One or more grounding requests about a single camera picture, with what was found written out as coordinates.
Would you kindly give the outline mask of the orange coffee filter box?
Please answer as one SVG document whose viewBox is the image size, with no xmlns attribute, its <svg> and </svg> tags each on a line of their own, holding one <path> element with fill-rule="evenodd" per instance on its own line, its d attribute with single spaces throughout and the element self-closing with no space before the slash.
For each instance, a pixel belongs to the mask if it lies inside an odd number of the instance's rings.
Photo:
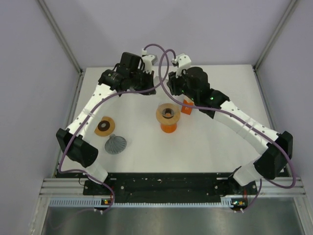
<svg viewBox="0 0 313 235">
<path fill-rule="evenodd" d="M 183 99 L 183 104 L 189 105 L 189 106 L 193 106 L 194 102 L 191 99 L 189 99 L 188 97 L 185 96 L 184 99 Z M 183 114 L 186 114 L 186 115 L 191 115 L 192 108 L 191 107 L 187 107 L 187 106 L 182 106 L 181 107 L 181 112 Z"/>
</svg>

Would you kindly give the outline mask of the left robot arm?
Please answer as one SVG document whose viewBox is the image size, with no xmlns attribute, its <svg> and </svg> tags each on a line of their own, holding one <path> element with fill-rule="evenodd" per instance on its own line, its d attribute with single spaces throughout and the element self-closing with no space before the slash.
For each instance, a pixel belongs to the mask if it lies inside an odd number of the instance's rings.
<svg viewBox="0 0 313 235">
<path fill-rule="evenodd" d="M 100 194 L 110 191 L 108 172 L 99 163 L 98 149 L 90 144 L 104 111 L 101 106 L 115 96 L 126 93 L 155 94 L 153 65 L 157 56 L 142 52 L 138 56 L 129 52 L 122 53 L 121 60 L 113 69 L 105 70 L 95 87 L 89 101 L 77 118 L 66 128 L 60 128 L 56 137 L 62 150 L 58 171 L 63 173 L 62 164 L 70 159 L 79 164 L 78 172 L 86 174 L 94 181 L 94 188 Z"/>
</svg>

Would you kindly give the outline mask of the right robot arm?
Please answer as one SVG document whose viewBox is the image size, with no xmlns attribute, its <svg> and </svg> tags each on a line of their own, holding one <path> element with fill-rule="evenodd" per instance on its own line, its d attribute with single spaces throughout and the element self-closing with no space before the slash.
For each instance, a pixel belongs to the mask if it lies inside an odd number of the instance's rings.
<svg viewBox="0 0 313 235">
<path fill-rule="evenodd" d="M 232 193 L 241 193 L 246 185 L 262 178 L 273 183 L 281 170 L 291 163 L 293 136 L 267 128 L 239 109 L 221 91 L 211 88 L 208 75 L 200 67 L 184 69 L 178 76 L 168 74 L 165 92 L 174 96 L 185 95 L 194 103 L 194 108 L 207 114 L 233 130 L 259 153 L 255 160 L 235 169 L 228 181 Z"/>
</svg>

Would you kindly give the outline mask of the orange glass carafe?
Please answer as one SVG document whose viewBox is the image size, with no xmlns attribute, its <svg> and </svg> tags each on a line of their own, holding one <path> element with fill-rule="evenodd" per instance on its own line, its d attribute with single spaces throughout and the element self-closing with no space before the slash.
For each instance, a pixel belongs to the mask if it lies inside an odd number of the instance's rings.
<svg viewBox="0 0 313 235">
<path fill-rule="evenodd" d="M 177 124 L 176 124 L 176 123 L 175 123 L 175 124 L 172 124 L 172 125 L 161 124 L 160 127 L 161 127 L 161 129 L 162 129 L 163 132 L 169 134 L 169 133 L 173 133 L 173 132 L 176 131 L 176 129 L 177 129 Z"/>
</svg>

